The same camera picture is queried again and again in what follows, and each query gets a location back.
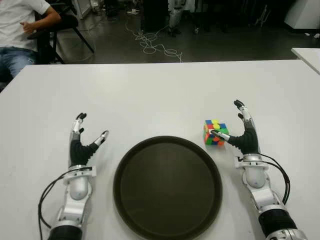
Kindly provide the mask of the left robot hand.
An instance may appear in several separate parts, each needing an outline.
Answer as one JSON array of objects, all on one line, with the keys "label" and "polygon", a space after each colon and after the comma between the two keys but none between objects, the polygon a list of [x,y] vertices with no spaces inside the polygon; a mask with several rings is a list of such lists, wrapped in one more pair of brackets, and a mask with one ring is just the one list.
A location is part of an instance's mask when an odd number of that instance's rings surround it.
[{"label": "left robot hand", "polygon": [[73,121],[69,136],[69,156],[68,167],[86,166],[89,159],[95,154],[100,145],[104,143],[109,135],[109,131],[103,131],[100,136],[89,145],[83,145],[81,134],[84,128],[81,127],[87,114],[81,112]]}]

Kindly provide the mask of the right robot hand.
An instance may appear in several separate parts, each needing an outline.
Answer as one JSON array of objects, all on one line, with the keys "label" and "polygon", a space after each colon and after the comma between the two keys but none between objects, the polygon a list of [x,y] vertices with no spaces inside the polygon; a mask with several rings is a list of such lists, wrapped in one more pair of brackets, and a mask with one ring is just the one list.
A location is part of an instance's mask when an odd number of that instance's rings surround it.
[{"label": "right robot hand", "polygon": [[210,133],[238,148],[243,155],[260,153],[256,127],[248,108],[238,99],[236,99],[233,103],[240,111],[238,117],[242,120],[244,125],[243,134],[240,136],[232,136],[216,129],[210,130]]}]

